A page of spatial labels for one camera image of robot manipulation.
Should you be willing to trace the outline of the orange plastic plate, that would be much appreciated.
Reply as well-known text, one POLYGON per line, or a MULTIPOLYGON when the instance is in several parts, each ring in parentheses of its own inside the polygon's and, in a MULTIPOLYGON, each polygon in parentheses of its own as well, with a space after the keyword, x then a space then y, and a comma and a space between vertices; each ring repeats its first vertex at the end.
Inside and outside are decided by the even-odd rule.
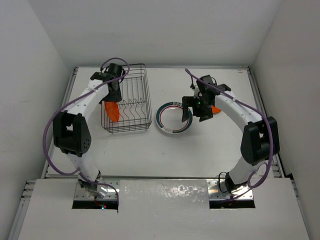
POLYGON ((212 111, 213 114, 218 114, 218 113, 221 112, 221 110, 219 108, 215 107, 215 106, 211 107, 211 111, 212 111))

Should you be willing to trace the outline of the white plate teal rim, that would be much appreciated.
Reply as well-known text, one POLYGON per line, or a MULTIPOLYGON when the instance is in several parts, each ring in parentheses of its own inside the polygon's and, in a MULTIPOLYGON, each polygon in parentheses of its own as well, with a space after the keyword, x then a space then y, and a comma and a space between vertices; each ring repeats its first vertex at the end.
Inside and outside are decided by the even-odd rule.
POLYGON ((184 111, 183 104, 177 101, 161 105, 155 114, 158 129, 168 135, 185 133, 192 125, 193 114, 190 109, 184 111))

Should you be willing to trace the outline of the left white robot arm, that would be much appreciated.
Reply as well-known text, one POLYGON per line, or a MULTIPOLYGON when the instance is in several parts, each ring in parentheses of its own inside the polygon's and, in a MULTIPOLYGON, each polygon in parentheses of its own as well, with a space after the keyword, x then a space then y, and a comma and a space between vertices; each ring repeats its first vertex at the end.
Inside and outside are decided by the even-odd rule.
POLYGON ((87 124, 95 107, 106 97, 117 99, 120 93, 119 81, 126 75, 125 69, 116 63, 102 67, 95 72, 81 93, 53 119, 53 143, 68 156, 79 170, 79 178, 90 184, 98 182, 100 171, 88 153, 92 137, 87 124))

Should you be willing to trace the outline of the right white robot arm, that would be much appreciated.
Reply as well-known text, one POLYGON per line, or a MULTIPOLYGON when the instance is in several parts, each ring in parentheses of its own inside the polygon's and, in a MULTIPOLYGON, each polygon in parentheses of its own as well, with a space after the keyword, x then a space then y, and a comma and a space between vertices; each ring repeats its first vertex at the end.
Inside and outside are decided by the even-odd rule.
POLYGON ((222 193, 231 193, 240 186, 253 185, 252 176, 262 164, 272 160, 280 151, 278 123, 254 107, 240 101, 226 84, 218 85, 210 75, 192 80, 192 96, 182 97, 182 122, 189 119, 189 111, 200 122, 213 118, 212 108, 225 113, 241 130, 241 157, 235 167, 225 174, 222 193))

